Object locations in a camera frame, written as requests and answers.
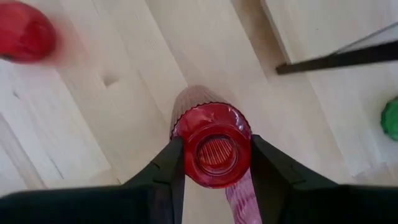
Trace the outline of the green ribbed glass vase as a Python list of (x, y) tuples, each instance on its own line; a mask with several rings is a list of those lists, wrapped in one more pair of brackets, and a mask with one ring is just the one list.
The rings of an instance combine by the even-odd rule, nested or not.
[(398, 96), (386, 103), (380, 124), (386, 136), (398, 141)]

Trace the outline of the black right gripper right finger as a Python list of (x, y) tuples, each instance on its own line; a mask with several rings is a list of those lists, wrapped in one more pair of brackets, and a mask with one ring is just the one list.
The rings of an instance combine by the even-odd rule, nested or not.
[(398, 186), (338, 184), (256, 134), (251, 149), (265, 224), (398, 224)]

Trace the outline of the small round red glass vase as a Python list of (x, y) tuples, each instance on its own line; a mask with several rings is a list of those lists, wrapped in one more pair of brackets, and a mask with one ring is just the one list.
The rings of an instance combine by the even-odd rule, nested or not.
[(48, 17), (19, 1), (0, 2), (0, 59), (34, 63), (48, 57), (57, 36)]

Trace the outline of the tall red ribbed glass vase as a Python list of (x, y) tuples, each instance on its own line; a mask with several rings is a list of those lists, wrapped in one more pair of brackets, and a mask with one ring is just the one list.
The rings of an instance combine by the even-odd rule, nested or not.
[(251, 163), (251, 127), (227, 103), (206, 103), (186, 110), (170, 137), (183, 140), (185, 174), (207, 188), (235, 184)]

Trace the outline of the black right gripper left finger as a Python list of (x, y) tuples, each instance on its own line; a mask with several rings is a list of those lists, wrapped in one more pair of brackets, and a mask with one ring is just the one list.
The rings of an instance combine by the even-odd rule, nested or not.
[(173, 138), (126, 183), (0, 197), (0, 224), (182, 224), (183, 141)]

